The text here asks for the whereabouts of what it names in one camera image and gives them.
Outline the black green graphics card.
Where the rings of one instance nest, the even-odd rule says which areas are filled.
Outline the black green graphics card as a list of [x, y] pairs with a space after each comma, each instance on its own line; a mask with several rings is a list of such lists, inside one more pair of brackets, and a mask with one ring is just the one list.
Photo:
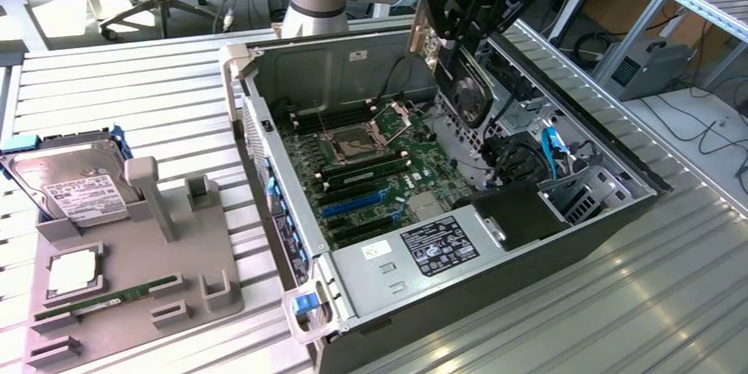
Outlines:
[[478, 128], [493, 105], [493, 84], [476, 54], [454, 40], [437, 36], [426, 17], [424, 0], [416, 7], [408, 52], [422, 59], [453, 114], [468, 128]]

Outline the silver socket cover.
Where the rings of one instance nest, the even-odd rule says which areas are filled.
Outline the silver socket cover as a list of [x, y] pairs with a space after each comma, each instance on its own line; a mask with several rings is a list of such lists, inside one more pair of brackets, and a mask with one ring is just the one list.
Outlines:
[[412, 127], [410, 111], [398, 102], [389, 102], [369, 121], [380, 145], [390, 145]]

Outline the silver optical drive cage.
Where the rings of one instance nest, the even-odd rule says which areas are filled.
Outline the silver optical drive cage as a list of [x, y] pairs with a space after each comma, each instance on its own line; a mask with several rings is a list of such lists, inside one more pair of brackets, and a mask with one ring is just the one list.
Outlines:
[[480, 149], [485, 140], [522, 132], [538, 139], [556, 112], [550, 99], [492, 39], [481, 43], [476, 60], [493, 84], [493, 105], [485, 122], [476, 129], [468, 128], [450, 111], [444, 95], [436, 98], [437, 111], [432, 120], [440, 146], [472, 166], [481, 165]]

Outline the CPU socket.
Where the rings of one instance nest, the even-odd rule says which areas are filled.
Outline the CPU socket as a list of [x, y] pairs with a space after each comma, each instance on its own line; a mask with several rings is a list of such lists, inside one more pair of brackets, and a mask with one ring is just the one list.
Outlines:
[[362, 126], [340, 128], [332, 135], [332, 145], [336, 162], [349, 163], [356, 159], [378, 152], [376, 141]]

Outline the green motherboard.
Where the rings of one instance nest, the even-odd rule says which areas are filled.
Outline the green motherboard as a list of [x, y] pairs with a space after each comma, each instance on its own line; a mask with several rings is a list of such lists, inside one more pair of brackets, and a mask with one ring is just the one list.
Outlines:
[[280, 138], [334, 250], [441, 215], [473, 191], [412, 102], [288, 109]]

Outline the green RAM stick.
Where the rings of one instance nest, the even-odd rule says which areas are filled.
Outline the green RAM stick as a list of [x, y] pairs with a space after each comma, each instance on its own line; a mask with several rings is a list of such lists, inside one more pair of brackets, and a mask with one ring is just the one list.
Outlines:
[[328, 175], [322, 181], [324, 189], [334, 190], [365, 183], [370, 180], [378, 180], [405, 171], [409, 168], [410, 163], [412, 161], [406, 159], [348, 170], [334, 175]]
[[176, 275], [169, 275], [113, 293], [105, 293], [98, 297], [88, 298], [80, 302], [64, 304], [53, 309], [34, 314], [33, 321], [45, 321], [52, 317], [66, 313], [70, 313], [73, 316], [85, 315], [108, 307], [114, 307], [120, 304], [141, 300], [149, 295], [149, 290], [152, 288], [164, 286], [177, 280], [178, 277]]

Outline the silver chipset heatsink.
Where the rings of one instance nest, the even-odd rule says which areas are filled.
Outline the silver chipset heatsink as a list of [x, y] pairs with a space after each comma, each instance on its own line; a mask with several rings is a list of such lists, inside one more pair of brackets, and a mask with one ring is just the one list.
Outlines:
[[422, 221], [449, 211], [445, 204], [432, 191], [425, 191], [410, 197], [408, 207], [416, 218]]

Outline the grey office chair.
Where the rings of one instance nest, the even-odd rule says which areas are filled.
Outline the grey office chair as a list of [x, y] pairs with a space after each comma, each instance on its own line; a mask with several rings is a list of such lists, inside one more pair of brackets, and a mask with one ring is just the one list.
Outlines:
[[110, 29], [110, 26], [114, 24], [130, 25], [130, 23], [126, 22], [128, 18], [133, 17], [141, 12], [153, 11], [156, 13], [156, 17], [158, 20], [160, 36], [162, 39], [166, 39], [169, 35], [168, 19], [170, 17], [170, 10], [180, 10], [198, 17], [216, 20], [218, 18], [218, 15], [214, 12], [201, 8], [201, 6], [205, 5], [206, 5], [205, 0], [198, 0], [197, 6], [188, 4], [182, 0], [138, 0], [136, 2], [130, 1], [129, 9], [121, 11], [113, 17], [104, 19], [100, 22], [98, 25], [100, 36], [106, 41], [118, 41], [120, 40], [118, 33]]

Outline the blue expansion slot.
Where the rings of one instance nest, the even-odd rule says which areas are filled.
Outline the blue expansion slot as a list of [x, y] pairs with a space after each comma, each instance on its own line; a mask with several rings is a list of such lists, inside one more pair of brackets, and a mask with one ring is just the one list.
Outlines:
[[370, 194], [362, 197], [358, 197], [350, 201], [345, 201], [341, 203], [337, 203], [334, 205], [329, 205], [326, 207], [324, 207], [321, 209], [321, 216], [324, 218], [336, 216], [336, 215], [341, 215], [344, 213], [348, 213], [350, 211], [354, 211], [360, 208], [376, 205], [378, 203], [381, 203], [384, 200], [384, 197], [380, 194]]

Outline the long black expansion slot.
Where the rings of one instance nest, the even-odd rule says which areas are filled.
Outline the long black expansion slot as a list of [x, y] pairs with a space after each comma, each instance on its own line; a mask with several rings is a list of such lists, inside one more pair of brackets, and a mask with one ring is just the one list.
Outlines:
[[332, 238], [336, 242], [348, 241], [352, 238], [365, 235], [366, 233], [386, 227], [392, 224], [393, 218], [390, 216], [382, 216], [376, 218], [361, 225], [356, 225], [352, 228], [341, 229], [332, 233]]

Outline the open black PC case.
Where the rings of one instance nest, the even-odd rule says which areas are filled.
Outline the open black PC case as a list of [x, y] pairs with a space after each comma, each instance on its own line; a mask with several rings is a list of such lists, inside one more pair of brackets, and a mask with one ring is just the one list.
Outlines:
[[[538, 139], [522, 132], [485, 140], [480, 166], [461, 162], [441, 147], [473, 188], [448, 212], [470, 205], [465, 197], [478, 191], [516, 181], [538, 187], [542, 181], [561, 179], [588, 166], [606, 168], [634, 200], [506, 251], [508, 261], [445, 291], [360, 322], [336, 281], [332, 253], [340, 249], [332, 249], [321, 235], [280, 138], [281, 118], [288, 109], [316, 113], [314, 100], [324, 110], [396, 101], [412, 102], [426, 113], [432, 127], [441, 93], [422, 59], [404, 53], [409, 36], [404, 27], [393, 27], [240, 43], [220, 51], [225, 91], [241, 100], [229, 118], [244, 136], [252, 192], [280, 271], [280, 308], [292, 338], [310, 352], [317, 374], [354, 371], [548, 279], [584, 260], [669, 191], [662, 177], [604, 126], [601, 113], [616, 107], [597, 84], [528, 25], [512, 25], [482, 42], [494, 41], [548, 96], [554, 117]], [[261, 120], [272, 121], [274, 131], [262, 129]], [[320, 306], [296, 316], [290, 302], [305, 293], [317, 294]]]

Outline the blue side panel latch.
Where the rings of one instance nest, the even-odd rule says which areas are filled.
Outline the blue side panel latch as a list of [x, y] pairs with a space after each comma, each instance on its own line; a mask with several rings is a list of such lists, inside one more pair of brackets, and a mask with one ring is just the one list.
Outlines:
[[292, 299], [290, 307], [293, 314], [301, 316], [309, 311], [317, 309], [320, 306], [320, 301], [316, 293], [305, 293]]

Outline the silver hard disk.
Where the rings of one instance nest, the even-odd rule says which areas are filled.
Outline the silver hard disk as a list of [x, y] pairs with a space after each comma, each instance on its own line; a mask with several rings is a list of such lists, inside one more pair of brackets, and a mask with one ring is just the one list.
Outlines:
[[125, 159], [112, 140], [0, 155], [0, 170], [48, 220], [85, 228], [126, 216], [141, 193], [124, 179]]

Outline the grey parts rack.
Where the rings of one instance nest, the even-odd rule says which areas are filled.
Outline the grey parts rack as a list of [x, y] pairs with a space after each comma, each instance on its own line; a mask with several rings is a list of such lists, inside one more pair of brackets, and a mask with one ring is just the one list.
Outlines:
[[[36, 226], [22, 374], [58, 374], [244, 307], [217, 183], [198, 174], [180, 187], [160, 190], [149, 157], [126, 161], [125, 179], [145, 188], [146, 198], [128, 204], [122, 219], [88, 228], [74, 227], [68, 219]], [[52, 260], [84, 250], [97, 254], [94, 280], [82, 289], [52, 294]], [[152, 288], [141, 300], [33, 321], [45, 310], [169, 275], [178, 280]]]

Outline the blue disk caddy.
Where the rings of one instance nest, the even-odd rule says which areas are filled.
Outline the blue disk caddy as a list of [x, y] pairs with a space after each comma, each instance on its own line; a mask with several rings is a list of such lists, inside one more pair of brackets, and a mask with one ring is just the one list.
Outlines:
[[132, 159], [132, 151], [125, 139], [125, 131], [113, 124], [93, 131], [81, 131], [65, 135], [50, 135], [40, 138], [37, 135], [14, 135], [0, 146], [0, 155], [52, 149], [57, 147], [82, 145], [93, 141], [112, 140], [121, 152], [124, 159]]

